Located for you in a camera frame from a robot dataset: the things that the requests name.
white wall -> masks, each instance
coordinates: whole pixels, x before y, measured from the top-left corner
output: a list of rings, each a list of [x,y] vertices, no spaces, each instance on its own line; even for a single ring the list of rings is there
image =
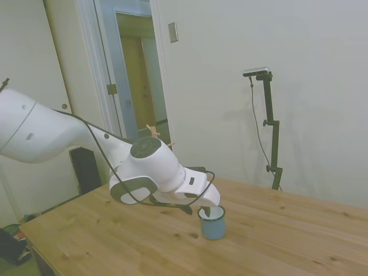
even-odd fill
[[[157,55],[156,41],[154,38],[142,37],[142,46],[147,68],[149,86],[151,88],[152,101],[156,122],[167,119],[165,98],[163,96],[159,58]]]
[[[0,183],[0,210],[0,227],[18,223],[15,212],[13,211],[13,207],[2,183]]]
[[[170,83],[168,119],[183,165],[271,187],[249,80],[242,77],[245,69],[269,66],[274,117],[281,122],[284,191],[368,207],[367,2],[158,3]],[[167,24],[174,21],[179,41],[170,44]],[[256,82],[260,125],[264,105]],[[260,135],[270,156],[271,127],[261,127]]]

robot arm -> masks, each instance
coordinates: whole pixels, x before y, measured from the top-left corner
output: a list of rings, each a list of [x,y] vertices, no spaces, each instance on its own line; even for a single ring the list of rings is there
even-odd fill
[[[103,150],[115,173],[111,196],[136,204],[149,196],[166,204],[218,206],[220,194],[206,174],[184,168],[161,140],[134,144],[83,120],[61,114],[11,89],[0,91],[0,154],[25,163],[40,163],[72,145]]]

black metal stand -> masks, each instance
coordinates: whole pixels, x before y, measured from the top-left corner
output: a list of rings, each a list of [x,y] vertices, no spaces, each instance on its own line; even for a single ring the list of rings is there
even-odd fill
[[[272,73],[269,72],[268,74],[259,75],[256,77],[256,80],[263,81],[264,99],[266,101],[266,113],[267,113],[267,119],[263,121],[263,126],[271,125],[273,127],[271,166],[267,165],[266,170],[272,171],[275,173],[274,182],[272,184],[272,189],[278,190],[280,186],[281,175],[282,175],[282,168],[277,167],[278,136],[279,136],[280,121],[274,120],[274,114],[273,114],[273,109],[272,109],[271,83],[270,83],[272,81]]]

open doorway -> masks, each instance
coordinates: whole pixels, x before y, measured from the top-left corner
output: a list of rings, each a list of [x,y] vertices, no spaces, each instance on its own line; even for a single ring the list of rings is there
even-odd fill
[[[168,144],[170,134],[152,18],[116,13],[116,19],[139,137],[151,135],[148,124],[156,126],[159,138]]]

blue mug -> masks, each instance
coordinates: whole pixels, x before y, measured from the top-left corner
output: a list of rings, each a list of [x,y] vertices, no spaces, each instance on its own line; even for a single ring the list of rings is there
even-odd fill
[[[225,236],[225,209],[223,207],[211,207],[210,216],[205,214],[203,207],[200,207],[198,217],[201,219],[203,237],[209,240],[218,240]]]

